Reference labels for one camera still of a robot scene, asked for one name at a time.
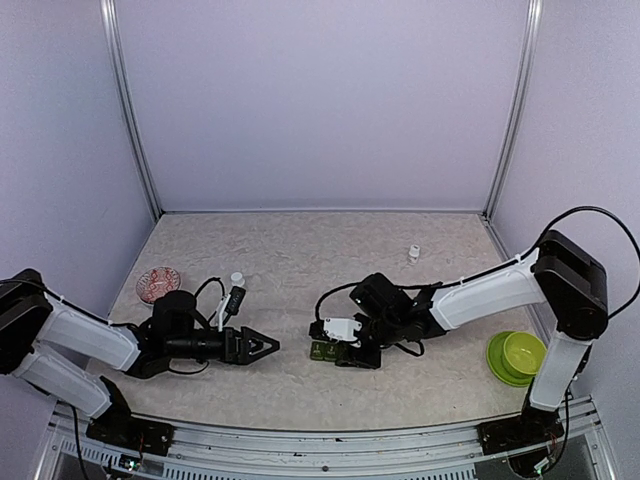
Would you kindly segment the green bowl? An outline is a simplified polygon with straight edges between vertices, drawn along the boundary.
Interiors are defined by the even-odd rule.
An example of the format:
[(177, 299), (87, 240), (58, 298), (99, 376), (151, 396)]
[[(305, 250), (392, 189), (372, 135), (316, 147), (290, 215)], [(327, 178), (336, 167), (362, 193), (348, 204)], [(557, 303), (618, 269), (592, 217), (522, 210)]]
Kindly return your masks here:
[(546, 353), (546, 346), (535, 335), (514, 331), (504, 340), (502, 363), (516, 378), (533, 377), (541, 368)]

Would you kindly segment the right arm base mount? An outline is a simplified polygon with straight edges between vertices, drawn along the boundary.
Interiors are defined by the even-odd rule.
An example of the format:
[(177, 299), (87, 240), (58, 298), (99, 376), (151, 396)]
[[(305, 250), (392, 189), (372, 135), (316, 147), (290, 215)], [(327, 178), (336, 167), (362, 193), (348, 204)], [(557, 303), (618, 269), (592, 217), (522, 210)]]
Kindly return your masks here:
[(525, 397), (519, 414), (482, 422), (476, 429), (484, 455), (536, 445), (565, 434), (558, 410), (535, 408), (531, 405), (529, 396)]

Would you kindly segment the left aluminium corner post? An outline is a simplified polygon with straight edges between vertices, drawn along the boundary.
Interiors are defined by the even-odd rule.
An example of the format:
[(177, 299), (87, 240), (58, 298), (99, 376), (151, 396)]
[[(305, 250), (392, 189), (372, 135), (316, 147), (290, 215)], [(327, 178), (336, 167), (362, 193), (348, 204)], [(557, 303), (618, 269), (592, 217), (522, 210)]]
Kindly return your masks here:
[(159, 194), (147, 160), (136, 117), (133, 95), (127, 75), (124, 48), (120, 35), (116, 2), (114, 0), (101, 0), (100, 12), (111, 67), (115, 77), (117, 96), (133, 155), (135, 169), (150, 216), (153, 222), (157, 223), (163, 216), (164, 210), (162, 209)]

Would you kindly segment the aluminium front rail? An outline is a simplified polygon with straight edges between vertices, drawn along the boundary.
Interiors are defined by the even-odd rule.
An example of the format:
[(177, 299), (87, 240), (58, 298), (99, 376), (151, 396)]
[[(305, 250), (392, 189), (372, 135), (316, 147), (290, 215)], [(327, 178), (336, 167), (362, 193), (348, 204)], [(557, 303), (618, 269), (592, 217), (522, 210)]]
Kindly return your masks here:
[(544, 479), (617, 479), (593, 401), (574, 398), (556, 440), (486, 453), (478, 421), (369, 431), (271, 431), (173, 421), (166, 454), (139, 454), (85, 435), (87, 422), (55, 408), (33, 479), (513, 479), (547, 458)]

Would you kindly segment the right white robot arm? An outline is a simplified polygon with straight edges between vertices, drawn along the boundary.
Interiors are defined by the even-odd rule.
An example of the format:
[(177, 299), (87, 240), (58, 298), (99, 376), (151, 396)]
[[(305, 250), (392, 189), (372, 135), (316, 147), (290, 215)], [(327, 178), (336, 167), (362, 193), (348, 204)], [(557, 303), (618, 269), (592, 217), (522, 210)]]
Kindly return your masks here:
[(513, 419), (511, 433), (535, 442), (551, 424), (566, 390), (594, 341), (609, 324), (608, 278), (604, 265), (556, 230), (534, 248), (456, 282), (419, 286), (410, 295), (377, 272), (351, 287), (358, 311), (327, 317), (321, 331), (346, 345), (346, 363), (376, 369), (382, 347), (444, 336), (477, 320), (545, 306), (556, 321), (547, 352), (534, 374), (528, 408)]

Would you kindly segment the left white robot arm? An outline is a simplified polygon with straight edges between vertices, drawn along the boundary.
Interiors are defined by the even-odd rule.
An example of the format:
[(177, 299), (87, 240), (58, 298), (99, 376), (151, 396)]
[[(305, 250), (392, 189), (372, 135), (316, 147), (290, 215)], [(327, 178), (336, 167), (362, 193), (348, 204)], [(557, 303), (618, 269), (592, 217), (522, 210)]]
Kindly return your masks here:
[(49, 290), (25, 269), (1, 282), (1, 372), (22, 379), (100, 424), (121, 445), (140, 424), (118, 387), (75, 365), (60, 349), (96, 359), (136, 379), (167, 372), (176, 359), (249, 365), (277, 352), (277, 340), (248, 327), (212, 326), (195, 294), (174, 290), (157, 299), (142, 324), (114, 324)]

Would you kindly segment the red patterned bowl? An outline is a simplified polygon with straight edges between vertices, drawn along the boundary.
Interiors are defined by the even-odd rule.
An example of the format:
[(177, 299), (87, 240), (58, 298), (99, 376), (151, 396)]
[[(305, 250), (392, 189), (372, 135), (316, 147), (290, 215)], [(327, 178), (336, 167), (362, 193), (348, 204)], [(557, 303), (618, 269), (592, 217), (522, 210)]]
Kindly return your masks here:
[(154, 267), (139, 277), (135, 285), (135, 292), (143, 304), (152, 306), (156, 300), (167, 293), (178, 290), (181, 283), (181, 276), (174, 268)]

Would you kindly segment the green weekly pill organizer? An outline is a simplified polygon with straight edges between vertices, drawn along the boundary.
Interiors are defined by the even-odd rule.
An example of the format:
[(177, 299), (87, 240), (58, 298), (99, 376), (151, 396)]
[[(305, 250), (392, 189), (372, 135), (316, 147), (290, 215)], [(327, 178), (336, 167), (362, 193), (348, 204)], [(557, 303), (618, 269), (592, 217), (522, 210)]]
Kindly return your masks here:
[(314, 340), (311, 343), (309, 357), (312, 361), (336, 363), (343, 352), (344, 346), (341, 344)]

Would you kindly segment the small white pill bottle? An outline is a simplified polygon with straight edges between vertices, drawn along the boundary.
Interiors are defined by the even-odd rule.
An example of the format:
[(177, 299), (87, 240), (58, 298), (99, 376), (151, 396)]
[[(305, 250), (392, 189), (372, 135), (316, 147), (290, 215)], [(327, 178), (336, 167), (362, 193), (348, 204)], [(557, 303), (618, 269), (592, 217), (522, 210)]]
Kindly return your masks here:
[(419, 261), (421, 248), (419, 245), (413, 244), (409, 247), (407, 259), (410, 264), (416, 264)]

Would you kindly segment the aluminium corner post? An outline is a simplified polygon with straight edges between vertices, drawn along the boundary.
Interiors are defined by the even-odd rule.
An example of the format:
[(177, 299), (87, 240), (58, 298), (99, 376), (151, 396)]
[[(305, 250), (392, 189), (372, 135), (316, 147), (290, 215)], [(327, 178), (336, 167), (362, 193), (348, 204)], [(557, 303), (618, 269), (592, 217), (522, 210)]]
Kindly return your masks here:
[(543, 4), (544, 2), (542, 0), (530, 0), (528, 2), (524, 37), (514, 92), (507, 117), (506, 130), (499, 150), (498, 164), (483, 209), (483, 216), (488, 224), (493, 221), (496, 215), (512, 163), (521, 119), (525, 110), (530, 77), (534, 66)]
[(157, 223), (163, 216), (164, 210), (162, 209), (159, 194), (147, 160), (136, 117), (133, 95), (127, 75), (124, 48), (120, 35), (116, 2), (114, 0), (101, 0), (100, 12), (111, 67), (115, 77), (117, 96), (133, 155), (135, 169), (150, 216), (153, 222)]

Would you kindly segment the right aluminium corner post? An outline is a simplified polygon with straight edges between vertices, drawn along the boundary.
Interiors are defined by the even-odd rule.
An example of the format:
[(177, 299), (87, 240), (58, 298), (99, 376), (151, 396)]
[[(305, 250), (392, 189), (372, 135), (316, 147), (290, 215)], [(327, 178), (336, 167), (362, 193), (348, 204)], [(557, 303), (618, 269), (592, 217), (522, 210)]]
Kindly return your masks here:
[(524, 37), (514, 92), (507, 117), (506, 130), (499, 150), (498, 164), (483, 209), (483, 216), (488, 224), (493, 221), (496, 215), (512, 163), (521, 119), (525, 110), (530, 77), (534, 66), (543, 4), (544, 2), (542, 0), (530, 0), (528, 2)]

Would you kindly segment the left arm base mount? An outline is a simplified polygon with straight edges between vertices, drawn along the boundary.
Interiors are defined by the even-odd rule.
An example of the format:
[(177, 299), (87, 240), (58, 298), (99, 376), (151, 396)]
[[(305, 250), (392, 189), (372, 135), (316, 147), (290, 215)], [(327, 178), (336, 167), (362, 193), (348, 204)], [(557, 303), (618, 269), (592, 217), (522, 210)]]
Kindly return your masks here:
[(100, 414), (91, 416), (86, 436), (141, 454), (166, 457), (173, 440), (174, 427), (169, 423), (134, 416), (116, 384), (104, 376), (99, 380), (106, 387), (109, 403)]

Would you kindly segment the green plate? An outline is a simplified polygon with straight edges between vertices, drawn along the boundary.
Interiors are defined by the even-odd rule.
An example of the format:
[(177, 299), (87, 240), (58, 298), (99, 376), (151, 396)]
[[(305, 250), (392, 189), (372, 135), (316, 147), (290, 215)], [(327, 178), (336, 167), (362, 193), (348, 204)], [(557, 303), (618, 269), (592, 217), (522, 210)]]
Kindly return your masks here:
[(511, 387), (524, 388), (531, 383), (533, 377), (511, 374), (503, 365), (504, 343), (511, 334), (512, 331), (503, 331), (491, 337), (486, 348), (486, 361), (489, 369), (498, 380)]

